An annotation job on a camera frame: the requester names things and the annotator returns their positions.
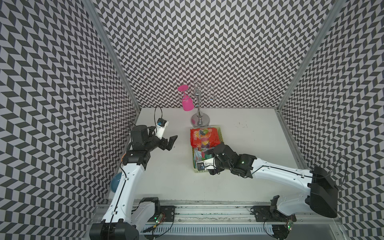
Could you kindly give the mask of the green Fox's candy bag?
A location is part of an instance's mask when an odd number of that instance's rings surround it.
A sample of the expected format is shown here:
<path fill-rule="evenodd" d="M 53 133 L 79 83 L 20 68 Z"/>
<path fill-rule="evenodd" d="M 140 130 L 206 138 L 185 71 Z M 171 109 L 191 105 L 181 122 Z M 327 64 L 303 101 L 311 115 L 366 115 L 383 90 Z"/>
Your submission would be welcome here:
<path fill-rule="evenodd" d="M 200 162 L 214 157 L 213 151 L 214 151 L 214 148 L 194 148 L 193 160 L 194 160 L 195 168 L 198 171 L 204 170 L 201 168 Z"/>

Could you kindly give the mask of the red candy bag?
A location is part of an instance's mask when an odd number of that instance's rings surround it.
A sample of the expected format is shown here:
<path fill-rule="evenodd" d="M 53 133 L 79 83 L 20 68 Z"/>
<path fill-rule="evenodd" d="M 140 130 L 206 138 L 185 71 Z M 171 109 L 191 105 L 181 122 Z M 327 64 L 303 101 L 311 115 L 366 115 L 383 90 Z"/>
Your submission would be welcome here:
<path fill-rule="evenodd" d="M 190 130 L 192 148 L 213 148 L 221 143 L 217 128 L 196 128 Z"/>

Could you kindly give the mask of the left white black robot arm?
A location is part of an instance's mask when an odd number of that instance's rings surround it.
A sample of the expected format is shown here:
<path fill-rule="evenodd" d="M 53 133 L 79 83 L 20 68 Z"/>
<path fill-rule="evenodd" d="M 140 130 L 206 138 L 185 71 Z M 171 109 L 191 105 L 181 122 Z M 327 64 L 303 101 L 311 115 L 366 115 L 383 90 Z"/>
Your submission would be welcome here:
<path fill-rule="evenodd" d="M 178 138 L 163 137 L 168 121 L 160 118 L 154 126 L 138 125 L 131 131 L 131 141 L 123 155 L 122 175 L 113 200 L 100 223 L 92 224 L 91 240 L 137 240 L 139 233 L 152 217 L 160 213 L 157 197 L 144 198 L 134 209 L 135 193 L 147 168 L 151 151 L 170 151 Z"/>

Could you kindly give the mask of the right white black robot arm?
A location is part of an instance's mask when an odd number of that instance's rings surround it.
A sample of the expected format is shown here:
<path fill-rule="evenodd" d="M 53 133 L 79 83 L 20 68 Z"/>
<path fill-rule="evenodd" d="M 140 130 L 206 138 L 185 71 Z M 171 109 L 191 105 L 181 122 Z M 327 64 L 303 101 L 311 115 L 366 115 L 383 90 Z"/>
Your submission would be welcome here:
<path fill-rule="evenodd" d="M 339 188 L 331 174 L 321 167 L 312 170 L 284 167 L 248 154 L 238 155 L 221 143 L 210 150 L 212 158 L 201 162 L 210 175 L 228 170 L 243 179 L 264 179 L 296 189 L 287 196 L 275 196 L 270 211 L 284 216 L 313 212 L 327 218 L 338 216 Z"/>

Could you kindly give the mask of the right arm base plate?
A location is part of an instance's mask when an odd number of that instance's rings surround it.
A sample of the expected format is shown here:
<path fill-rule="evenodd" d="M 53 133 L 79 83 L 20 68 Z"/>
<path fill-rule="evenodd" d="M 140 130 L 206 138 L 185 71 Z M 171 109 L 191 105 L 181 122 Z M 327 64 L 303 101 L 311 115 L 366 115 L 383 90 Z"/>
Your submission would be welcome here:
<path fill-rule="evenodd" d="M 280 213 L 276 207 L 272 206 L 253 206 L 251 213 L 255 216 L 257 222 L 279 222 L 287 223 L 288 221 L 296 222 L 296 215 L 286 216 Z"/>

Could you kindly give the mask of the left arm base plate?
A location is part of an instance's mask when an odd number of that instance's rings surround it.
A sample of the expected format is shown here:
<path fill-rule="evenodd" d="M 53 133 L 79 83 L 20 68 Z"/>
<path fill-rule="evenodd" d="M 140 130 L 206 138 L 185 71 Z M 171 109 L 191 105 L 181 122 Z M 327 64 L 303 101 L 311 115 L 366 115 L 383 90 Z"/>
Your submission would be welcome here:
<path fill-rule="evenodd" d="M 160 206 L 155 207 L 154 215 L 148 219 L 149 223 L 155 223 L 155 222 L 172 222 L 175 219 L 175 206 Z"/>

